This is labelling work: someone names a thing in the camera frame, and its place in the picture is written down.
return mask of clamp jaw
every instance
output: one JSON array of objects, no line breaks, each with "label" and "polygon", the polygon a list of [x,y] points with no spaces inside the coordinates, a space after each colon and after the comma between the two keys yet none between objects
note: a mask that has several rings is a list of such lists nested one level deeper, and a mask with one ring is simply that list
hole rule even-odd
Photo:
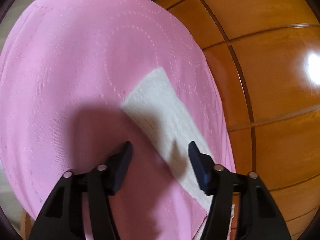
[{"label": "clamp jaw", "polygon": [[195,142],[189,144],[188,154],[200,189],[213,195],[201,240],[227,239],[234,192],[240,193],[236,239],[291,240],[278,206],[257,173],[232,173],[200,153]]},{"label": "clamp jaw", "polygon": [[63,174],[31,230],[29,240],[85,240],[82,221],[82,192],[88,192],[90,220],[95,240],[120,240],[108,196],[121,188],[132,158],[132,144],[89,173]]}]

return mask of wooden floor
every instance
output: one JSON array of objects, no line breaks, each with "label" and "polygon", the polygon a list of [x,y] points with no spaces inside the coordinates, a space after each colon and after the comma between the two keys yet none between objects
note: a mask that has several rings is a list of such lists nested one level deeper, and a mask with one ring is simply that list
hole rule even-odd
[{"label": "wooden floor", "polygon": [[188,28],[206,56],[237,172],[260,175],[292,239],[298,239],[320,206],[320,24],[315,15],[304,0],[157,3]]}]

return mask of metal rivet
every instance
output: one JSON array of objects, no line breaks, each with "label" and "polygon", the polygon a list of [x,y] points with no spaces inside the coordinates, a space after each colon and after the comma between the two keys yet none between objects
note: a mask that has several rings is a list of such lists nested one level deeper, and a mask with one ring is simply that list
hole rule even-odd
[{"label": "metal rivet", "polygon": [[107,165],[105,164],[100,164],[98,167],[97,167],[97,170],[98,171],[105,171],[107,169]]},{"label": "metal rivet", "polygon": [[258,177],[258,174],[255,173],[254,171],[250,171],[250,172],[249,172],[249,177],[250,177],[250,178],[253,178],[253,179],[256,179],[256,178]]},{"label": "metal rivet", "polygon": [[224,170],[224,167],[223,167],[222,165],[220,165],[220,164],[217,164],[217,165],[214,166],[214,169],[215,169],[216,171],[223,171],[223,170]]},{"label": "metal rivet", "polygon": [[64,178],[70,178],[72,176],[72,172],[71,171],[66,171],[64,174],[63,174],[63,177]]}]

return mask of white pad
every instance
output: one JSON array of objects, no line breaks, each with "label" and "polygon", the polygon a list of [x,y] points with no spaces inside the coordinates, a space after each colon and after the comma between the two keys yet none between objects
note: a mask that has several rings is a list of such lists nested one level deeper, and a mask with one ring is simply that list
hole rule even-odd
[{"label": "white pad", "polygon": [[201,153],[213,155],[164,69],[157,68],[145,76],[121,109],[148,136],[175,179],[209,212],[212,196],[199,189],[188,158],[188,144],[195,141]]}]

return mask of pink fabric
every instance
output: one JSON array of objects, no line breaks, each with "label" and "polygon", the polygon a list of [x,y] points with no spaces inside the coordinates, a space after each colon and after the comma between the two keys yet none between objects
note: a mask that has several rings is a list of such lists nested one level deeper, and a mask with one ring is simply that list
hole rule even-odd
[{"label": "pink fabric", "polygon": [[88,172],[120,143],[134,153],[110,198],[121,239],[189,240],[206,212],[119,105],[163,67],[215,159],[235,171],[221,100],[188,30],[150,0],[36,0],[0,56],[0,157],[36,218],[61,175]]}]

